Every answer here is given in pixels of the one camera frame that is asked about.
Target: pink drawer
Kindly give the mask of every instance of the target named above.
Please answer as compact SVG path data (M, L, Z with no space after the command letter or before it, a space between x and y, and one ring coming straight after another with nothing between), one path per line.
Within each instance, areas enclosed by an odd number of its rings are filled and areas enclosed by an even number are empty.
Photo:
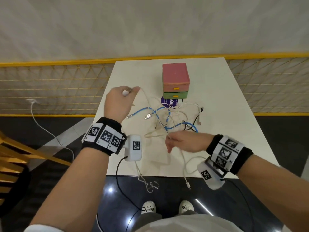
M190 84L183 85L163 85L163 92L184 92L189 91Z

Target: wristband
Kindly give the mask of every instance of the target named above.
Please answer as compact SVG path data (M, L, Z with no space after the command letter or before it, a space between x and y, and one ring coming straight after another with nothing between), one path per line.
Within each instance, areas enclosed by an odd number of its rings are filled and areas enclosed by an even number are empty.
M246 148L242 143L221 134L214 136L206 151L211 155L211 160L214 163L233 174L237 174L253 154L252 150Z
M82 148L94 148L111 156L120 152L126 140L127 136L121 133L120 123L102 117L88 128L82 139Z

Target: pink lid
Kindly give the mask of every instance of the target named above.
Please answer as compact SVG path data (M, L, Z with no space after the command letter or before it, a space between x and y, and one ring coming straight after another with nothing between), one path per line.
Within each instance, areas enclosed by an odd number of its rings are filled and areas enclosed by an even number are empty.
M186 63L167 63L162 65L164 85L189 84L190 78Z

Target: white shirt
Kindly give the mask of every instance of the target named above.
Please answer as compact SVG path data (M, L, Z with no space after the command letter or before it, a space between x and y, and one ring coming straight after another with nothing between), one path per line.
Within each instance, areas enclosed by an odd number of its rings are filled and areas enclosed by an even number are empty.
M136 232L243 232L234 223L205 214L183 215L151 222ZM44 226L31 225L24 232L63 232Z

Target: forearm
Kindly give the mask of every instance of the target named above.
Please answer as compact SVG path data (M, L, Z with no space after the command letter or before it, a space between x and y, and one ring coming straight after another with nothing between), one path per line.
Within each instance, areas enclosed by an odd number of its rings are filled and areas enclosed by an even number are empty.
M49 225L66 232L90 231L98 209L109 156L83 148L48 195L32 224Z
M293 232L309 231L309 183L252 155L237 176Z

